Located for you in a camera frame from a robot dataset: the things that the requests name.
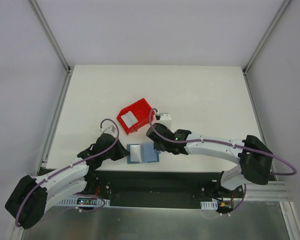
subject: red plastic container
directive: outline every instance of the red plastic container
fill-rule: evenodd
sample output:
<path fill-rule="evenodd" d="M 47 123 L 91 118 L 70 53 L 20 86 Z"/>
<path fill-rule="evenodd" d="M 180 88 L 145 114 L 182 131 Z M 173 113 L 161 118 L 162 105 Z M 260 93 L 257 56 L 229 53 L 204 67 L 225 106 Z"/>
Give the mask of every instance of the red plastic container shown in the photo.
<path fill-rule="evenodd" d="M 152 107 L 149 105 L 149 103 L 144 99 L 140 99 L 139 101 L 136 101 L 135 103 L 131 104 L 130 106 L 127 106 L 123 108 L 116 119 L 123 127 L 126 134 L 130 134 L 132 132 L 138 131 L 139 128 L 146 125 L 149 120 L 149 113 L 151 111 Z M 122 119 L 122 116 L 125 115 L 128 112 L 132 112 L 135 118 L 137 119 L 137 123 L 133 124 L 131 127 L 128 127 L 125 124 L 125 121 Z M 155 112 L 151 115 L 151 121 L 154 120 Z"/>

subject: wire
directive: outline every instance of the wire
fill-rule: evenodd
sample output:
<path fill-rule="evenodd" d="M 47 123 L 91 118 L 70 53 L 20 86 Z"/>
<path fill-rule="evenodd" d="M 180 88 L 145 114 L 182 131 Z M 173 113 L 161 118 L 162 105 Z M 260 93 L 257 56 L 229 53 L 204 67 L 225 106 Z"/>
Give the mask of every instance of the wire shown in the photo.
<path fill-rule="evenodd" d="M 110 122 L 112 122 L 112 123 L 114 124 L 115 128 L 116 128 L 117 134 L 116 134 L 116 137 L 115 137 L 114 142 L 113 142 L 113 143 L 111 144 L 111 146 L 109 146 L 107 149 L 105 149 L 105 150 L 103 150 L 103 151 L 101 151 L 101 152 L 99 152 L 99 153 L 97 153 L 97 154 L 95 154 L 95 155 L 89 156 L 89 157 L 87 157 L 87 158 L 85 158 L 85 159 L 82 159 L 82 160 L 80 160 L 80 161 L 77 161 L 77 162 L 74 163 L 72 166 L 76 166 L 76 165 L 78 165 L 78 164 L 81 164 L 81 163 L 83 163 L 83 162 L 86 162 L 86 161 L 88 161 L 88 160 L 90 160 L 90 159 L 93 159 L 93 158 L 95 158 L 95 157 L 98 157 L 98 156 L 104 154 L 105 152 L 109 151 L 109 150 L 117 143 L 117 141 L 118 141 L 118 139 L 119 139 L 119 128 L 118 128 L 118 125 L 117 125 L 112 119 L 106 118 L 106 119 L 102 120 L 101 123 L 100 123 L 100 128 L 101 128 L 101 129 L 102 129 L 102 124 L 103 124 L 105 121 L 110 121 Z M 62 169 L 56 171 L 55 173 L 49 175 L 47 179 L 50 180 L 51 178 L 55 177 L 56 175 L 62 173 L 63 171 L 65 171 L 65 170 L 67 170 L 67 169 L 69 169 L 69 168 L 71 168 L 70 165 L 68 165 L 68 166 L 66 166 L 66 167 L 64 167 L 64 168 L 62 168 Z M 16 216 L 15 216 L 15 222 L 14 222 L 14 224 L 15 224 L 15 226 L 16 226 L 17 228 L 20 228 L 20 227 L 21 227 L 21 225 L 19 224 L 20 214 L 21 214 L 21 211 L 22 211 L 22 209 L 24 208 L 26 202 L 28 201 L 29 197 L 31 196 L 31 194 L 32 194 L 38 187 L 40 187 L 40 186 L 41 186 L 42 184 L 44 184 L 46 181 L 47 181 L 46 179 L 43 179 L 41 182 L 37 183 L 37 184 L 36 184 L 36 185 L 28 192 L 28 194 L 27 194 L 27 195 L 25 196 L 25 198 L 23 199 L 23 201 L 22 201 L 22 203 L 21 203 L 21 205 L 20 205 L 20 207 L 19 207 L 19 209 L 18 209 L 18 212 L 17 212 L 17 214 L 16 214 Z"/>
<path fill-rule="evenodd" d="M 150 113 L 149 113 L 148 120 L 149 120 L 150 127 L 152 128 L 152 130 L 153 130 L 160 138 L 162 138 L 163 140 L 165 140 L 165 141 L 167 141 L 167 142 L 174 143 L 174 144 L 195 143 L 195 142 L 202 142 L 202 143 L 208 142 L 208 143 L 215 143 L 215 144 L 226 145 L 226 146 L 229 146 L 229 147 L 232 146 L 232 144 L 229 143 L 229 142 L 219 141 L 219 140 L 213 140 L 213 139 L 192 139 L 192 140 L 176 141 L 176 140 L 171 140 L 171 139 L 169 139 L 169 138 L 166 138 L 166 137 L 162 136 L 162 135 L 155 129 L 155 127 L 154 127 L 153 124 L 152 124 L 151 116 L 152 116 L 153 111 L 155 111 L 155 112 L 157 113 L 158 110 L 157 110 L 156 108 L 152 108 L 151 111 L 150 111 Z M 297 169 L 296 169 L 291 163 L 289 163 L 288 161 L 284 160 L 283 158 L 281 158 L 281 157 L 279 157 L 279 156 L 277 156 L 277 155 L 268 153 L 268 152 L 266 152 L 266 151 L 260 151 L 260 150 L 253 149 L 253 148 L 250 148 L 250 147 L 241 146 L 241 145 L 238 145 L 238 144 L 235 144 L 233 147 L 234 147 L 234 148 L 243 149 L 243 150 L 246 150 L 246 151 L 249 151 L 249 152 L 257 153 L 257 154 L 262 154 L 262 155 L 265 155 L 265 156 L 267 156 L 267 157 L 276 159 L 276 160 L 278 160 L 279 162 L 285 164 L 286 166 L 288 166 L 289 168 L 292 169 L 292 172 L 287 172 L 287 173 L 286 173 L 286 172 L 271 172 L 271 173 L 270 173 L 271 175 L 277 175 L 277 176 L 292 176 L 292 175 L 296 175 L 296 174 L 297 174 Z"/>
<path fill-rule="evenodd" d="M 244 200 L 245 200 L 246 193 L 247 193 L 247 185 L 244 184 L 243 197 L 241 198 L 241 201 L 239 202 L 239 204 L 238 204 L 237 206 L 235 206 L 235 208 L 231 211 L 231 213 L 232 213 L 234 210 L 238 209 L 238 208 L 241 206 L 241 204 L 242 204 L 242 203 L 244 202 Z"/>
<path fill-rule="evenodd" d="M 290 162 L 284 160 L 283 158 L 281 158 L 277 155 L 271 154 L 271 153 L 266 152 L 266 151 L 260 151 L 260 150 L 253 149 L 253 148 L 250 148 L 250 147 L 241 146 L 241 145 L 238 145 L 238 144 L 235 144 L 234 147 L 239 148 L 239 149 L 243 149 L 243 150 L 246 150 L 246 151 L 249 151 L 249 152 L 257 153 L 257 154 L 262 154 L 262 155 L 265 155 L 265 156 L 273 158 L 273 159 L 277 159 L 279 162 L 287 165 L 289 168 L 292 169 L 292 172 L 272 172 L 271 175 L 292 176 L 292 175 L 297 174 L 297 169 Z"/>
<path fill-rule="evenodd" d="M 100 187 L 96 186 L 96 189 L 95 189 L 95 196 L 96 197 L 98 197 L 99 191 L 100 191 Z"/>

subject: metal frame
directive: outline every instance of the metal frame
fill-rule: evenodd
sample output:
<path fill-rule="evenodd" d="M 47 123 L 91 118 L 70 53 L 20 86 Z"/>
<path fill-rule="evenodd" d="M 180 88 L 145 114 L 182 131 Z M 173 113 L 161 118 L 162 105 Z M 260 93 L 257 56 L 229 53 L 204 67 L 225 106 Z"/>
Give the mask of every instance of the metal frame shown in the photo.
<path fill-rule="evenodd" d="M 288 9 L 288 6 L 290 5 L 290 3 L 293 0 L 284 0 L 281 4 L 281 6 L 279 7 L 278 11 L 275 13 L 269 27 L 267 28 L 267 30 L 265 31 L 265 33 L 263 34 L 260 42 L 258 43 L 256 49 L 254 50 L 251 58 L 249 59 L 246 67 L 243 68 L 243 73 L 244 75 L 247 75 L 248 71 L 250 70 L 251 66 L 254 64 L 257 56 L 259 55 L 259 53 L 261 52 L 261 50 L 265 47 L 267 40 L 269 39 L 271 33 L 273 32 L 273 30 L 276 28 L 276 26 L 278 25 L 279 20 L 281 19 L 281 17 L 284 15 L 284 13 L 286 12 L 286 10 Z"/>
<path fill-rule="evenodd" d="M 280 206 L 290 239 L 300 240 L 300 223 L 294 203 L 292 201 L 280 202 Z"/>
<path fill-rule="evenodd" d="M 72 77 L 72 72 L 73 72 L 73 69 L 70 69 L 70 71 L 66 74 L 65 79 L 63 81 L 61 92 L 59 94 L 58 101 L 54 108 L 54 114 L 53 114 L 51 123 L 49 125 L 47 135 L 45 137 L 45 142 L 44 142 L 43 148 L 39 155 L 39 159 L 38 159 L 39 164 L 38 164 L 38 167 L 35 172 L 36 175 L 38 175 L 41 167 L 45 167 L 47 165 L 47 159 L 48 159 L 49 152 L 50 152 L 50 149 L 51 149 L 51 146 L 52 146 L 52 143 L 54 140 L 54 136 L 55 136 L 55 133 L 57 130 L 61 111 L 62 111 L 62 108 L 65 103 L 68 87 L 69 87 L 70 80 Z"/>
<path fill-rule="evenodd" d="M 37 0 L 28 0 L 30 6 L 32 7 L 40 25 L 42 26 L 42 29 L 46 35 L 46 37 L 48 38 L 49 42 L 51 43 L 51 46 L 53 48 L 53 50 L 55 51 L 57 57 L 59 58 L 60 62 L 62 63 L 64 69 L 69 72 L 70 71 L 70 66 L 63 54 L 63 52 L 60 49 L 60 46 L 54 36 L 54 34 L 51 31 L 51 28 L 49 27 L 49 24 L 42 12 L 42 10 L 40 9 L 40 6 L 37 2 Z"/>
<path fill-rule="evenodd" d="M 58 59 L 60 60 L 62 66 L 64 67 L 66 71 L 66 77 L 63 82 L 63 86 L 61 88 L 58 102 L 56 104 L 54 115 L 51 120 L 51 124 L 49 126 L 48 133 L 46 135 L 46 140 L 44 143 L 44 146 L 42 148 L 40 157 L 39 157 L 39 165 L 38 165 L 38 171 L 41 167 L 45 167 L 47 161 L 46 159 L 49 156 L 49 152 L 51 149 L 51 145 L 54 139 L 54 135 L 57 129 L 58 121 L 62 112 L 62 107 L 65 102 L 67 90 L 70 84 L 71 76 L 73 68 L 71 68 L 56 40 L 54 37 L 54 34 L 52 33 L 52 30 L 37 2 L 37 0 L 28 0 L 30 6 L 32 7 L 40 25 L 42 26 L 42 29 L 48 38 L 53 50 L 55 51 Z M 265 47 L 267 40 L 269 39 L 271 33 L 276 28 L 279 20 L 283 16 L 283 14 L 286 12 L 288 6 L 292 0 L 283 0 L 282 4 L 280 5 L 278 11 L 276 12 L 275 16 L 273 17 L 269 27 L 265 31 L 264 35 L 262 36 L 260 42 L 258 43 L 256 49 L 254 50 L 251 58 L 249 59 L 247 65 L 243 69 L 243 75 L 246 82 L 247 90 L 250 96 L 252 108 L 256 117 L 257 125 L 259 128 L 259 132 L 261 134 L 262 140 L 265 143 L 265 137 L 263 134 L 263 130 L 260 124 L 260 118 L 258 114 L 258 110 L 256 108 L 255 100 L 252 94 L 252 91 L 249 86 L 249 82 L 247 79 L 247 72 L 250 70 L 251 66 L 253 65 L 254 61 L 256 60 L 257 56 L 260 54 L 262 49 Z M 292 202 L 292 198 L 289 193 L 289 189 L 287 188 L 287 184 L 285 182 L 278 182 L 278 181 L 272 181 L 269 182 L 266 186 L 260 186 L 260 185 L 254 185 L 254 184 L 248 184 L 247 185 L 247 192 L 246 192 L 246 201 L 275 201 L 280 202 L 280 206 L 282 209 L 283 217 L 286 223 L 286 227 L 289 233 L 289 236 L 291 239 L 300 240 L 300 225 L 297 219 L 297 215 L 295 213 L 294 204 Z M 61 202 L 59 206 L 64 206 L 65 202 Z M 16 227 L 10 227 L 11 231 L 9 234 L 10 239 L 13 240 L 19 240 L 22 237 L 23 229 L 16 228 Z"/>

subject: metal strip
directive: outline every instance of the metal strip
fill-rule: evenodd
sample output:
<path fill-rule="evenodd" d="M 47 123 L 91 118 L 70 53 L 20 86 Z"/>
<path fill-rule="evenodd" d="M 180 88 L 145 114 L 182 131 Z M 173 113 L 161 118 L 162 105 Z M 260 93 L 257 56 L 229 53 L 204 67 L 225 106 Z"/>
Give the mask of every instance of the metal strip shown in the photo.
<path fill-rule="evenodd" d="M 259 53 L 261 52 L 261 50 L 264 48 L 264 46 L 266 45 L 267 40 L 269 39 L 271 33 L 273 32 L 273 30 L 276 28 L 279 20 L 281 19 L 281 17 L 283 16 L 283 14 L 286 12 L 288 6 L 290 5 L 290 3 L 293 0 L 284 0 L 281 4 L 281 6 L 279 7 L 278 11 L 276 12 L 276 14 L 274 15 L 269 27 L 267 28 L 267 30 L 265 31 L 265 33 L 263 34 L 260 42 L 258 43 L 256 49 L 254 50 L 251 58 L 249 59 L 246 67 L 244 68 L 243 72 L 246 75 L 247 72 L 250 70 L 252 64 L 254 63 L 254 61 L 256 60 L 257 56 L 259 55 Z"/>
<path fill-rule="evenodd" d="M 49 152 L 50 152 L 50 149 L 52 146 L 52 142 L 53 142 L 56 130 L 57 130 L 58 121 L 59 121 L 59 118 L 61 115 L 61 110 L 64 105 L 68 87 L 69 87 L 70 80 L 72 77 L 72 71 L 73 70 L 71 69 L 70 72 L 68 72 L 65 76 L 65 79 L 64 79 L 64 82 L 62 85 L 62 89 L 61 89 L 57 104 L 54 109 L 54 114 L 53 114 L 53 117 L 52 117 L 52 120 L 51 120 L 51 123 L 49 126 L 49 130 L 48 130 L 47 136 L 45 138 L 45 143 L 44 143 L 43 149 L 41 151 L 41 154 L 39 155 L 39 164 L 38 164 L 38 168 L 36 170 L 36 174 L 38 174 L 38 172 L 42 166 L 43 160 L 48 159 L 48 155 L 49 155 Z"/>
<path fill-rule="evenodd" d="M 257 109 L 257 105 L 256 105 L 256 101 L 255 101 L 254 95 L 253 95 L 253 93 L 251 91 L 251 88 L 250 88 L 247 76 L 243 74 L 243 77 L 244 77 L 246 89 L 247 89 L 249 97 L 250 97 L 250 102 L 251 102 L 252 109 L 253 109 L 253 112 L 254 112 L 254 117 L 255 117 L 255 120 L 256 120 L 256 125 L 258 127 L 258 130 L 259 130 L 259 133 L 260 133 L 260 136 L 261 136 L 261 141 L 265 145 L 267 145 L 266 144 L 265 135 L 264 135 L 264 132 L 263 132 L 262 127 L 261 127 L 260 117 L 259 117 L 259 113 L 258 113 L 258 109 Z"/>
<path fill-rule="evenodd" d="M 291 202 L 292 198 L 284 181 L 269 181 L 267 185 L 247 183 L 246 201 Z"/>
<path fill-rule="evenodd" d="M 46 35 L 46 37 L 48 38 L 53 50 L 55 51 L 56 55 L 58 56 L 60 62 L 62 63 L 64 69 L 68 72 L 70 70 L 70 65 L 68 64 L 64 54 L 62 53 L 60 46 L 54 36 L 54 34 L 51 31 L 51 28 L 48 25 L 48 22 L 42 12 L 42 10 L 40 9 L 40 6 L 37 2 L 37 0 L 28 0 L 30 6 L 32 7 L 38 21 L 40 22 L 43 31 Z"/>
<path fill-rule="evenodd" d="M 300 223 L 293 202 L 280 202 L 286 229 L 291 240 L 300 240 Z"/>
<path fill-rule="evenodd" d="M 94 207 L 102 206 L 102 201 L 99 199 L 91 200 L 91 205 L 77 204 L 77 200 L 82 199 L 82 198 L 83 198 L 82 196 L 79 196 L 79 197 L 78 196 L 69 196 L 66 199 L 59 202 L 58 204 L 56 204 L 55 206 L 58 206 L 58 207 L 85 207 L 85 208 L 94 208 Z M 104 199 L 104 201 L 105 201 L 104 207 L 110 207 L 110 200 Z"/>

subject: white table surface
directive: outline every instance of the white table surface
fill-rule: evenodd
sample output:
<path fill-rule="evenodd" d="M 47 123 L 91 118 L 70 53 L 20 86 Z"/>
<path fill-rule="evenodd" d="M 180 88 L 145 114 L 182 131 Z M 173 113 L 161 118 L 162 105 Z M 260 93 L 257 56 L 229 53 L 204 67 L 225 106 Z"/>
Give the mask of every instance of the white table surface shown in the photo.
<path fill-rule="evenodd" d="M 119 111 L 141 98 L 171 115 L 173 132 L 186 129 L 218 138 L 245 139 L 248 134 L 260 138 L 240 67 L 76 65 L 46 168 L 56 169 L 71 162 L 96 142 L 102 119 L 118 123 Z M 151 141 L 146 137 L 148 124 L 129 135 L 118 125 L 125 147 Z M 234 163 L 210 156 L 162 152 L 160 162 L 106 160 L 99 170 L 221 172 L 232 167 Z"/>

